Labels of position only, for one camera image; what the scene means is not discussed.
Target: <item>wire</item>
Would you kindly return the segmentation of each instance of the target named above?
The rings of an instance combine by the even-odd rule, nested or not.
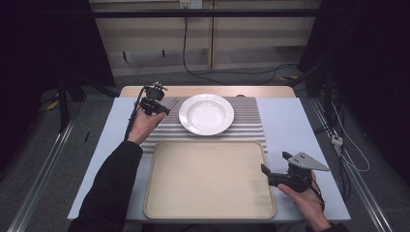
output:
[[[128,137],[130,136],[130,132],[131,132],[131,129],[132,129],[133,121],[135,120],[135,117],[136,117],[136,113],[137,113],[138,110],[141,108],[141,107],[138,107],[138,106],[139,106],[139,101],[141,100],[142,93],[143,93],[146,89],[147,89],[147,87],[144,86],[144,87],[141,89],[141,91],[139,91],[138,98],[136,99],[136,102],[135,102],[135,104],[134,104],[134,106],[133,106],[132,114],[131,114],[131,117],[130,117],[130,119],[129,119],[129,123],[128,123],[128,125],[127,125],[126,134],[124,135],[124,141],[127,141],[127,140],[128,140]]]
[[[300,175],[293,173],[296,177],[298,177],[299,179],[301,179],[302,182],[304,182],[316,195],[317,197],[319,197],[320,200],[320,206],[322,208],[322,211],[325,211],[325,200],[323,200],[322,197],[322,191],[320,190],[319,185],[317,185],[317,182],[313,179],[309,179],[310,181],[313,181],[314,184],[317,186],[317,190],[310,184],[308,183],[303,177],[301,177]]]
[[[344,132],[344,134],[346,135],[346,137],[350,140],[350,142],[352,142],[352,144],[353,144],[353,145],[356,147],[356,149],[360,152],[360,154],[363,156],[363,158],[365,159],[365,161],[366,161],[366,163],[367,163],[367,168],[366,168],[366,169],[359,169],[359,168],[357,168],[356,165],[355,165],[353,162],[350,162],[349,160],[347,160],[347,158],[343,155],[342,151],[345,151],[346,153],[347,153],[347,151],[346,151],[345,149],[341,150],[341,149],[340,149],[340,146],[338,146],[338,145],[334,145],[334,148],[335,148],[337,154],[338,154],[341,158],[343,158],[343,159],[346,161],[346,163],[347,163],[349,166],[351,166],[354,170],[359,171],[359,172],[366,172],[366,171],[368,171],[368,170],[370,169],[370,163],[368,162],[368,160],[367,160],[365,154],[362,152],[362,150],[356,145],[356,143],[355,143],[355,142],[350,138],[350,136],[347,134],[346,130],[344,129],[344,126],[341,124],[341,120],[340,120],[340,117],[338,116],[337,109],[336,109],[336,107],[335,107],[335,105],[334,105],[333,103],[332,103],[332,107],[333,107],[334,110],[335,110],[335,114],[336,114],[337,119],[338,119],[338,121],[339,121],[339,123],[340,123],[340,127],[341,127],[342,131]]]
[[[359,6],[358,6],[358,8],[357,8],[357,10],[356,10],[355,16],[354,16],[354,18],[353,18],[353,20],[352,20],[352,23],[351,23],[352,26],[350,27],[350,31],[347,33],[348,36],[347,36],[346,43],[344,44],[344,47],[347,47],[347,46],[349,45],[349,43],[350,43],[350,39],[352,38],[353,31],[355,30],[355,23],[356,23],[356,21],[357,21],[357,18],[358,18],[359,11],[360,11],[360,8],[361,8],[361,6],[362,6],[362,3],[363,3],[363,0],[360,0]]]
[[[341,116],[342,117],[341,117],[341,120],[340,120],[341,121],[340,124],[342,126],[344,126],[344,111],[343,111],[343,109],[341,109]],[[343,130],[340,130],[339,134],[340,134],[340,137],[343,137]],[[343,144],[340,145],[340,150],[341,150],[341,153],[343,154]],[[340,174],[340,180],[341,180],[341,186],[342,186],[342,194],[341,195],[342,195],[343,201],[346,202],[350,197],[351,186],[350,186],[349,175],[347,175],[347,171],[343,166],[343,159],[341,157],[338,157],[338,171],[339,171],[339,174]]]
[[[304,10],[307,8],[307,0],[305,0],[304,2]],[[304,17],[304,27],[305,27],[305,35],[307,36],[307,40],[308,40],[308,29],[307,29],[307,23],[306,23],[306,17]]]
[[[337,103],[337,111],[341,110],[341,103],[342,103],[342,97],[341,94],[336,91],[336,99],[334,99],[334,92],[332,92],[332,102]],[[329,131],[330,129],[334,128],[335,125],[337,124],[337,118],[332,115],[332,121],[331,122],[326,122],[325,126],[322,126],[318,129],[313,130],[314,134],[318,134],[323,131]]]
[[[257,74],[264,74],[264,73],[274,73],[273,76],[271,76],[269,79],[264,80],[260,83],[256,83],[254,85],[262,85],[265,84],[269,81],[271,81],[272,79],[275,78],[278,70],[287,68],[289,66],[297,66],[298,64],[282,64],[277,66],[276,68],[272,69],[272,70],[268,70],[268,71],[262,71],[262,72],[233,72],[233,71],[210,71],[210,72],[192,72],[190,71],[190,69],[188,69],[187,63],[186,63],[186,49],[187,49],[187,33],[188,33],[188,18],[185,17],[185,34],[184,34],[184,47],[183,47],[183,63],[184,63],[184,69],[187,73],[189,73],[190,75],[192,75],[193,77],[196,78],[200,78],[200,79],[206,79],[206,80],[210,80],[213,81],[217,84],[221,84],[221,85],[230,85],[227,83],[223,83],[217,80],[214,80],[212,78],[208,78],[208,77],[204,77],[204,76],[200,76],[203,74],[215,74],[215,73],[231,73],[231,74],[248,74],[248,75],[257,75]]]

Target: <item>human hand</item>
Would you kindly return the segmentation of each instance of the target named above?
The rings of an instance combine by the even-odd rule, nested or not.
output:
[[[314,172],[311,172],[311,174],[312,179],[314,180],[312,186],[318,191],[318,187],[315,184],[316,175],[314,175]],[[278,189],[293,199],[304,217],[307,226],[313,231],[323,231],[332,227],[323,214],[319,197],[312,189],[308,188],[306,191],[300,193],[284,184],[279,184]]]
[[[141,143],[151,134],[157,124],[166,116],[164,112],[157,115],[147,115],[139,108],[128,137],[128,141],[141,145]]]

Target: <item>gray ribbed mat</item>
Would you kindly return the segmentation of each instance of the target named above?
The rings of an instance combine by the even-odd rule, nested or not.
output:
[[[179,109],[188,98],[178,98],[178,103],[169,115],[162,120],[151,135],[141,144],[145,154],[152,154],[156,144],[163,140],[253,140],[262,144],[265,154],[266,139],[263,132],[259,110],[255,98],[226,97],[232,105],[235,116],[232,125],[225,131],[211,136],[194,134],[184,128],[179,120]],[[164,98],[161,104],[171,105],[174,98]]]

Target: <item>metal rail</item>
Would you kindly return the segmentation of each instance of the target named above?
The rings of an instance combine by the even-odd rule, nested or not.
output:
[[[39,175],[37,176],[36,181],[34,182],[33,186],[30,188],[30,191],[26,195],[23,203],[21,204],[20,208],[18,209],[15,218],[10,225],[8,232],[23,232],[25,231],[27,224],[33,215],[36,206],[43,194],[44,188],[47,184],[48,178],[51,175],[51,172],[63,150],[64,145],[73,128],[73,124],[75,119],[77,118],[80,111],[80,106],[74,109],[74,114],[72,119],[69,121],[66,128],[58,133],[57,138],[54,142],[53,147],[51,148],[50,153],[48,154],[47,159],[40,171]]]
[[[320,122],[322,123],[322,126],[327,127],[326,124],[326,119],[324,116],[324,109],[322,105],[318,102],[318,99],[310,99],[311,104],[313,105],[314,110],[316,111],[317,117],[319,118]],[[327,134],[330,138],[331,132],[336,134],[336,131],[333,130],[327,130]],[[349,154],[347,151],[344,154],[348,159],[350,159],[350,162],[353,162],[353,160],[350,158]],[[365,180],[362,178],[362,175],[360,172],[354,170],[350,165],[348,165],[346,162],[343,162],[344,169],[347,171],[347,174],[349,175],[350,180],[352,181],[353,185],[355,186],[355,189],[359,195],[359,197],[362,199],[362,202],[365,205],[365,208],[367,209],[367,212],[371,219],[373,220],[374,225],[377,228],[377,231],[379,232],[392,232],[393,229],[390,226],[386,216],[383,213],[382,208],[380,205],[377,203],[376,199],[374,198],[373,194],[371,193],[370,189],[367,187],[367,184]]]
[[[51,17],[93,17],[93,18],[130,18],[130,17],[316,17],[345,15],[347,8],[334,10],[321,9],[256,9],[256,10],[225,10],[225,9],[200,9],[200,10],[93,10],[67,11],[67,10],[40,10],[35,15]]]

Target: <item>beige tray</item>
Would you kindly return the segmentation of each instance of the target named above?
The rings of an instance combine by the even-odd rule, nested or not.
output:
[[[149,218],[271,218],[275,202],[256,141],[157,144],[144,212]]]

